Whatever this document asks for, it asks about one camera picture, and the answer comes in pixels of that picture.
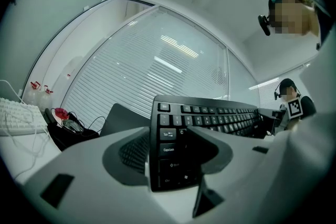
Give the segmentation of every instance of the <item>glass wall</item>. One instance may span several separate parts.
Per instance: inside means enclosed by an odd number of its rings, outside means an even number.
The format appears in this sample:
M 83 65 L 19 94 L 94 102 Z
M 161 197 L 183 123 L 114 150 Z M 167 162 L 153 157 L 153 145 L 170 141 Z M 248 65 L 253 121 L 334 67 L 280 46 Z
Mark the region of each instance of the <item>glass wall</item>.
M 226 48 L 165 8 L 151 10 L 112 35 L 84 65 L 62 104 L 85 125 L 119 103 L 147 118 L 156 95 L 225 98 Z M 93 124 L 101 129 L 103 120 Z
M 231 51 L 228 52 L 228 58 L 230 72 L 229 100 L 259 107 L 259 91 L 258 87 L 254 87 L 257 85 L 257 81 Z

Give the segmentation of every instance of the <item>desk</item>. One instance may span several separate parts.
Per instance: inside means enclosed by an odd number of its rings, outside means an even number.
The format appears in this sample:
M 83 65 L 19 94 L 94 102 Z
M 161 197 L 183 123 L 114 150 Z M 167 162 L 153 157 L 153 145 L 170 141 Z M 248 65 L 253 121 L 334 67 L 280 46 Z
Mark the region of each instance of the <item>desk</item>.
M 14 138 L 26 148 L 32 150 L 31 147 L 33 146 L 34 136 L 34 134 L 16 135 Z M 50 137 L 47 142 L 45 141 L 46 137 L 46 133 L 39 133 L 36 135 L 33 151 L 39 151 L 43 143 L 45 143 L 45 146 L 40 151 L 40 156 L 36 158 L 34 167 L 17 177 L 16 181 L 18 183 L 24 184 L 31 175 L 61 153 Z M 26 151 L 21 150 L 20 145 L 19 148 L 14 145 L 9 136 L 0 136 L 0 153 L 12 177 L 32 166 L 33 156 Z

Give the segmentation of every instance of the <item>black keyboard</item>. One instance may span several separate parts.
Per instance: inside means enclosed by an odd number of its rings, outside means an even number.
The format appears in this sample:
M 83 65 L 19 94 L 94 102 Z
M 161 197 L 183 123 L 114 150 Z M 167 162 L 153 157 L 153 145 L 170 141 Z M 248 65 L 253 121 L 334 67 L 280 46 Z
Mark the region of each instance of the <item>black keyboard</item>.
M 255 106 L 233 101 L 157 95 L 150 134 L 152 190 L 196 184 L 196 164 L 188 154 L 188 126 L 254 137 L 261 120 L 257 111 Z

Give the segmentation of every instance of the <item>bottle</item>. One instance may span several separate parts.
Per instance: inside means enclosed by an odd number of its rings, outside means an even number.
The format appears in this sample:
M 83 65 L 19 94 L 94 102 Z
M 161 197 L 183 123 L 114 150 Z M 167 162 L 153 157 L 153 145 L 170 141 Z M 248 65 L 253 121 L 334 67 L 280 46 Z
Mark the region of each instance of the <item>bottle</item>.
M 53 104 L 53 99 L 51 97 L 53 91 L 49 90 L 48 85 L 44 85 L 44 88 L 45 90 L 40 94 L 38 100 L 38 108 L 41 113 L 44 113 L 45 109 L 51 109 Z
M 26 104 L 37 105 L 41 84 L 35 81 L 35 83 L 30 83 L 31 87 L 29 88 L 28 92 L 25 94 L 24 102 Z

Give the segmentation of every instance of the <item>keyboard cable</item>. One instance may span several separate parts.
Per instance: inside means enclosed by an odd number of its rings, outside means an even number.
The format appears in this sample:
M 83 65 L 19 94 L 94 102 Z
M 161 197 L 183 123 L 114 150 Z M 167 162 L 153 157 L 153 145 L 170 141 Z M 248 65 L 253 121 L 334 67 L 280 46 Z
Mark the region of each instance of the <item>keyboard cable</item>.
M 15 92 L 15 90 L 14 90 L 13 87 L 12 87 L 12 85 L 11 85 L 7 80 L 0 80 L 0 82 L 5 82 L 6 84 L 8 84 L 9 87 L 11 88 L 11 90 L 15 93 L 15 95 L 22 101 L 22 103 L 23 103 L 23 104 L 26 104 L 26 103 L 20 98 L 20 96 Z M 26 108 L 26 107 L 24 107 L 24 106 L 23 106 L 22 108 L 27 109 L 27 110 L 32 114 L 32 117 L 31 117 L 31 120 L 32 120 L 32 121 L 31 121 L 31 122 L 28 122 L 28 121 L 26 121 L 26 120 L 23 120 L 23 119 L 21 119 L 21 118 L 18 118 L 18 117 L 14 116 L 14 115 L 12 115 L 12 114 L 10 114 L 10 113 L 8 113 L 8 114 L 11 115 L 12 117 L 15 117 L 15 118 L 17 118 L 17 119 L 19 119 L 19 120 L 21 120 L 21 121 L 26 122 L 26 123 L 34 124 L 34 114 L 33 114 L 33 112 L 32 112 L 29 108 Z M 48 132 L 47 132 L 44 128 L 42 128 L 43 131 L 46 133 L 47 138 L 43 140 L 43 142 L 42 142 L 42 144 L 41 144 L 41 147 L 40 147 L 39 151 L 38 151 L 38 152 L 34 152 L 34 145 L 35 145 L 35 140 L 36 140 L 36 136 L 37 136 L 37 126 L 36 126 L 36 123 L 34 124 L 34 126 L 35 126 L 35 133 L 34 133 L 34 140 L 33 140 L 33 145 L 32 145 L 32 149 L 31 149 L 31 150 L 29 150 L 28 148 L 26 148 L 21 142 L 19 142 L 19 141 L 18 141 L 17 139 L 15 139 L 9 132 L 7 132 L 7 131 L 5 130 L 5 128 L 4 128 L 4 126 L 2 125 L 1 121 L 0 121 L 0 126 L 1 126 L 1 128 L 3 129 L 3 131 L 5 132 L 5 134 L 7 134 L 7 135 L 12 139 L 14 145 L 15 145 L 19 150 L 22 150 L 22 148 L 19 148 L 18 144 L 21 145 L 21 147 L 23 147 L 23 150 L 24 150 L 26 153 L 28 153 L 28 154 L 30 154 L 30 155 L 33 156 L 33 163 L 32 163 L 32 165 L 31 165 L 31 167 L 29 167 L 29 168 L 27 168 L 27 169 L 21 171 L 21 172 L 18 173 L 16 176 L 14 176 L 13 179 L 15 180 L 19 175 L 21 175 L 21 174 L 23 174 L 23 173 L 25 173 L 25 172 L 31 170 L 31 169 L 35 166 L 36 159 L 37 159 L 38 157 L 41 157 L 41 156 L 43 155 L 43 154 L 40 155 L 40 152 L 42 151 L 42 153 L 44 153 L 44 148 L 45 148 L 45 146 L 47 145 L 48 140 L 50 139 L 50 136 L 49 136 Z

